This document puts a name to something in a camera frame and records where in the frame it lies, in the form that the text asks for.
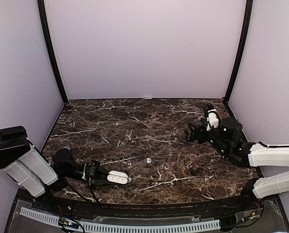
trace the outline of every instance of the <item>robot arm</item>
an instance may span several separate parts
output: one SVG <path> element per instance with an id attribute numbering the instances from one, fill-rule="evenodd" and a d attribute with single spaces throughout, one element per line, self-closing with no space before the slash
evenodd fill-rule
<path id="1" fill-rule="evenodd" d="M 97 161 L 77 164 L 68 147 L 59 150 L 52 160 L 53 165 L 27 139 L 22 126 L 0 130 L 0 169 L 35 198 L 50 196 L 49 190 L 65 188 L 65 177 L 85 181 L 90 190 L 131 181 L 126 173 L 108 171 Z"/>
<path id="2" fill-rule="evenodd" d="M 215 126 L 212 118 L 208 117 L 214 109 L 204 107 L 205 119 L 201 126 L 188 124 L 190 131 L 186 131 L 186 140 L 198 143 L 209 142 L 224 160 L 230 161 L 238 167 L 257 166 L 289 166 L 289 145 L 265 145 L 261 142 L 243 142 L 242 125 L 233 118 L 219 119 L 216 114 Z M 250 199 L 261 199 L 269 195 L 289 191 L 289 171 L 276 176 L 253 179 L 247 182 L 241 192 L 242 196 Z"/>

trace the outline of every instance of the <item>light purple wall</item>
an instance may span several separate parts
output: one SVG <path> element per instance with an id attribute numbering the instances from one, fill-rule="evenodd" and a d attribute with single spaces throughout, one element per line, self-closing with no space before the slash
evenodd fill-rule
<path id="1" fill-rule="evenodd" d="M 222 98 L 245 2 L 47 0 L 69 98 Z"/>
<path id="2" fill-rule="evenodd" d="M 230 106 L 251 141 L 289 143 L 289 0 L 254 1 Z M 266 176 L 285 167 L 263 167 Z M 281 195 L 289 219 L 289 193 Z"/>
<path id="3" fill-rule="evenodd" d="M 37 1 L 0 0 L 0 128 L 24 126 L 40 149 L 62 107 Z M 0 233 L 16 191 L 0 171 Z"/>

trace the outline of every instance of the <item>white plastic piece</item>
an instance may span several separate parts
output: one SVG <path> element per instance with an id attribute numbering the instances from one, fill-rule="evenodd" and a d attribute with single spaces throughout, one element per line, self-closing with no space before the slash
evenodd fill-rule
<path id="1" fill-rule="evenodd" d="M 46 185 L 51 185 L 58 180 L 57 173 L 49 163 L 32 146 L 31 150 L 22 155 L 18 160 L 37 175 Z"/>
<path id="2" fill-rule="evenodd" d="M 288 191 L 289 171 L 271 177 L 260 178 L 254 184 L 253 189 L 253 193 L 258 199 Z"/>
<path id="3" fill-rule="evenodd" d="M 217 128 L 219 126 L 219 119 L 216 109 L 212 109 L 208 111 L 208 117 L 207 117 L 207 131 L 210 131 L 211 128 Z"/>
<path id="4" fill-rule="evenodd" d="M 120 171 L 110 171 L 107 176 L 107 180 L 114 183 L 127 184 L 128 175 Z"/>
<path id="5" fill-rule="evenodd" d="M 254 144 L 248 155 L 250 166 L 288 166 L 289 148 L 268 148 L 259 143 Z"/>
<path id="6" fill-rule="evenodd" d="M 45 193 L 43 183 L 28 169 L 24 164 L 18 160 L 12 162 L 7 167 L 3 168 L 10 177 L 24 187 L 29 193 L 37 198 Z"/>

